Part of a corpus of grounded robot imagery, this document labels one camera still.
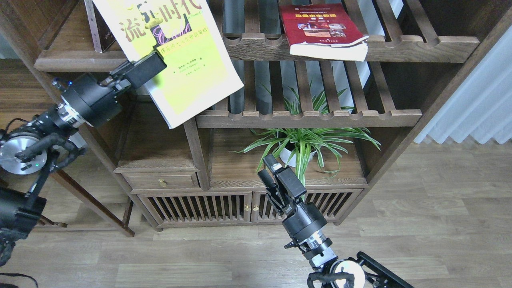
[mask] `robotic arm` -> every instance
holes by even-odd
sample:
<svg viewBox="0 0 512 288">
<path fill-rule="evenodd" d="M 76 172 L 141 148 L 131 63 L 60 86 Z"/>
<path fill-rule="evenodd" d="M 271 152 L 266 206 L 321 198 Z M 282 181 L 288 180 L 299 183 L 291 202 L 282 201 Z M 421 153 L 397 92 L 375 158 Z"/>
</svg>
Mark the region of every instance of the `robotic arm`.
<svg viewBox="0 0 512 288">
<path fill-rule="evenodd" d="M 53 85 L 62 90 L 61 104 L 11 132 L 8 129 L 12 122 L 5 130 L 0 129 L 0 166 L 20 175 L 40 171 L 26 193 L 0 188 L 0 266 L 9 260 L 15 242 L 26 239 L 40 218 L 46 200 L 38 194 L 49 174 L 85 152 L 69 140 L 70 136 L 83 123 L 100 126 L 109 121 L 121 111 L 117 96 L 139 88 L 165 67 L 162 58 L 153 52 L 135 63 L 123 63 L 102 82 L 90 73 L 68 87 L 54 81 Z M 58 161 L 55 145 L 67 150 L 64 160 Z M 339 259 L 330 247 L 332 240 L 322 232 L 327 221 L 313 203 L 304 203 L 306 188 L 294 172 L 283 168 L 272 155 L 264 162 L 272 176 L 266 170 L 259 171 L 258 176 L 273 207 L 279 215 L 286 214 L 283 226 L 291 242 L 285 248 L 298 248 L 313 268 L 307 280 L 309 288 L 317 280 L 324 288 L 363 288 L 365 280 L 375 288 L 412 288 L 363 252 L 357 254 L 357 259 Z M 365 272 L 362 266 L 373 272 Z"/>
<path fill-rule="evenodd" d="M 0 266 L 9 260 L 15 242 L 26 239 L 40 218 L 46 199 L 38 194 L 49 174 L 85 153 L 70 136 L 83 123 L 97 127 L 116 116 L 122 109 L 116 100 L 119 95 L 141 87 L 165 68 L 163 59 L 153 52 L 135 63 L 126 61 L 102 82 L 91 73 L 69 82 L 68 87 L 55 80 L 52 84 L 62 91 L 62 103 L 11 132 L 9 126 L 16 119 L 0 129 L 0 166 L 19 175 L 40 171 L 26 193 L 0 188 Z M 59 152 L 54 146 L 68 152 L 63 160 L 57 161 Z"/>
<path fill-rule="evenodd" d="M 363 252 L 357 253 L 357 259 L 339 259 L 330 247 L 332 240 L 322 232 L 327 221 L 313 203 L 304 203 L 306 188 L 292 169 L 283 168 L 272 154 L 263 162 L 272 173 L 270 176 L 264 169 L 258 172 L 267 199 L 280 216 L 286 214 L 283 226 L 292 240 L 285 249 L 298 248 L 313 268 L 307 280 L 309 288 L 317 280 L 324 288 L 363 288 L 365 280 L 375 288 L 412 288 Z M 362 266 L 373 273 L 365 272 Z"/>
</svg>

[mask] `brass knob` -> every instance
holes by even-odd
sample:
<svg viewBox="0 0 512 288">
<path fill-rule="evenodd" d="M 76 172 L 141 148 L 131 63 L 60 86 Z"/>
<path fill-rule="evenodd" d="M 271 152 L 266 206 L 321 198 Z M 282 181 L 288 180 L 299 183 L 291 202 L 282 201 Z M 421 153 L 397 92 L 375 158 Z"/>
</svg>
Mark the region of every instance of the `brass knob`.
<svg viewBox="0 0 512 288">
<path fill-rule="evenodd" d="M 158 179 L 158 182 L 160 182 L 160 187 L 162 187 L 162 188 L 167 187 L 167 182 L 165 182 L 164 179 Z"/>
</svg>

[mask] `book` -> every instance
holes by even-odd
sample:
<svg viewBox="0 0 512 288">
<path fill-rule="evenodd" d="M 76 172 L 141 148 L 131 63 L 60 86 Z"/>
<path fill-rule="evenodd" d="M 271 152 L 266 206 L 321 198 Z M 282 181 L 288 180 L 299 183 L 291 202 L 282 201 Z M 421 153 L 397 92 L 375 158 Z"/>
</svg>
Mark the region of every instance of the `book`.
<svg viewBox="0 0 512 288">
<path fill-rule="evenodd" d="M 87 18 L 89 19 L 89 26 L 91 28 L 94 51 L 103 53 L 116 41 L 116 39 L 109 27 L 106 25 L 103 17 L 101 17 L 101 14 L 93 3 L 93 0 L 84 0 L 84 2 L 86 5 Z"/>
<path fill-rule="evenodd" d="M 341 4 L 285 5 L 279 10 L 291 55 L 365 60 L 368 36 L 359 32 Z"/>
<path fill-rule="evenodd" d="M 206 0 L 93 1 L 128 60 L 163 57 L 145 87 L 169 128 L 243 87 Z"/>
</svg>

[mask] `white flower pot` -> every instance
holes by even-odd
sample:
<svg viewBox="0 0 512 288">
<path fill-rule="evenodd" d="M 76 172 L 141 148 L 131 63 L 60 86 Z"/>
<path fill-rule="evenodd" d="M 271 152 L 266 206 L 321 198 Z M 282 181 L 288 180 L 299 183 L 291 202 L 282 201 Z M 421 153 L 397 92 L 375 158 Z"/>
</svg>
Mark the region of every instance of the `white flower pot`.
<svg viewBox="0 0 512 288">
<path fill-rule="evenodd" d="M 316 151 L 313 151 L 313 152 L 311 152 L 311 154 L 309 154 L 308 162 L 310 162 L 313 159 L 313 155 L 315 155 L 315 153 L 316 153 Z M 283 150 L 281 150 L 281 153 L 279 153 L 279 158 L 281 158 L 281 160 L 285 164 L 288 162 L 288 166 L 295 167 L 297 157 L 296 157 L 296 155 L 294 155 L 290 160 L 288 160 L 290 158 L 290 155 L 291 155 L 291 151 L 284 148 Z"/>
</svg>

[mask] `spider plant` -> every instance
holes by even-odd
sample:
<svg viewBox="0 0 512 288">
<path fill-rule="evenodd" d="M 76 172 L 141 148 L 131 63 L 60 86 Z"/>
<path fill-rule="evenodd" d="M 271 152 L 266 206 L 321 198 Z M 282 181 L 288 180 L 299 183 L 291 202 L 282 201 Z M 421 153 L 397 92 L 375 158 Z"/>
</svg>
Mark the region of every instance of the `spider plant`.
<svg viewBox="0 0 512 288">
<path fill-rule="evenodd" d="M 296 99 L 293 101 L 285 99 L 286 110 L 288 110 L 290 114 L 299 114 L 301 111 L 298 105 L 299 95 L 292 87 L 289 87 L 289 89 L 293 92 Z M 338 96 L 341 96 L 345 90 L 346 89 L 338 91 Z M 312 102 L 314 110 L 320 111 L 323 114 L 329 113 L 325 91 L 313 95 Z M 350 110 L 354 108 L 341 107 L 341 109 Z M 252 130 L 255 135 L 261 137 L 237 153 L 246 153 L 256 147 L 266 146 L 257 168 L 257 171 L 259 171 L 263 166 L 263 158 L 267 156 L 268 153 L 272 152 L 272 155 L 277 158 L 286 146 L 291 146 L 291 155 L 288 161 L 295 155 L 295 174 L 303 185 L 306 184 L 306 168 L 309 163 L 309 156 L 313 151 L 316 151 L 318 166 L 323 172 L 333 174 L 330 177 L 332 178 L 336 176 L 341 169 L 340 159 L 342 158 L 342 152 L 348 153 L 347 149 L 343 148 L 340 144 L 353 143 L 353 141 L 346 138 L 367 140 L 380 149 L 380 143 L 369 135 L 370 131 L 367 128 L 271 128 L 263 130 L 262 133 L 257 133 L 255 130 Z M 334 154 L 338 163 L 337 170 L 325 171 L 323 169 L 323 152 Z"/>
</svg>

